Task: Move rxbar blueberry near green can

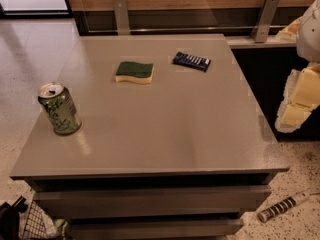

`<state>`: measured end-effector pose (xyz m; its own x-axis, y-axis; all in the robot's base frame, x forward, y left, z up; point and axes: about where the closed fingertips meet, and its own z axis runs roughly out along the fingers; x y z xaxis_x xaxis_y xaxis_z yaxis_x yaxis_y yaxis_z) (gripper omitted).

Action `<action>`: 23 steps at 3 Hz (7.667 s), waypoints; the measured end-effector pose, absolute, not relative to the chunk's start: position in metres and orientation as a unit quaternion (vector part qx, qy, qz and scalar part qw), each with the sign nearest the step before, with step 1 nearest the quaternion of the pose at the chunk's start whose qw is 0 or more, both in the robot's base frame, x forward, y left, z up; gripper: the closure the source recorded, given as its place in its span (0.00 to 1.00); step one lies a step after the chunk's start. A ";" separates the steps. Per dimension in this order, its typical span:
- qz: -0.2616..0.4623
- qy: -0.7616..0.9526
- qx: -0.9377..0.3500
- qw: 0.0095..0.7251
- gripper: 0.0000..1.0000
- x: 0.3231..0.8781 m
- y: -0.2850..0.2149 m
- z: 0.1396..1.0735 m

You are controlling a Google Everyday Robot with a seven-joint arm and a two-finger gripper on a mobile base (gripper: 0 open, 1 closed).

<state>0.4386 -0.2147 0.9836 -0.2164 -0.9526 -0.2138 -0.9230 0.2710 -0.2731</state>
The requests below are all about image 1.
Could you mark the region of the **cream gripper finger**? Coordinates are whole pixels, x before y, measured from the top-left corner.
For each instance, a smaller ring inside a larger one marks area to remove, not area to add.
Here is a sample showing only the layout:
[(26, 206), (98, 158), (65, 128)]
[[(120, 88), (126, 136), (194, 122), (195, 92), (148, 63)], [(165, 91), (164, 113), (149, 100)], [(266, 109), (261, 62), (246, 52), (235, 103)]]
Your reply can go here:
[(302, 18), (299, 17), (299, 18), (295, 19), (293, 22), (291, 22), (284, 29), (280, 30), (276, 34), (276, 39), (279, 41), (286, 41), (286, 42), (295, 43), (298, 28), (299, 28), (301, 20), (302, 20)]
[(299, 129), (320, 105), (320, 69), (293, 69), (287, 78), (283, 97), (275, 128), (281, 133), (292, 133)]

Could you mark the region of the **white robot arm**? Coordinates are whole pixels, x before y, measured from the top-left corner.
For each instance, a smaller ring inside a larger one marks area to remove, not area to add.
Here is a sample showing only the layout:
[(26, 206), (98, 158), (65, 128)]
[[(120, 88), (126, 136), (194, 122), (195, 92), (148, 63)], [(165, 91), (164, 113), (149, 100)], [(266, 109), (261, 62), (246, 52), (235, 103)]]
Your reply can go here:
[(288, 76), (275, 121), (281, 133), (299, 129), (320, 105), (320, 0), (315, 0), (296, 28), (299, 57), (309, 62), (301, 71), (292, 69)]

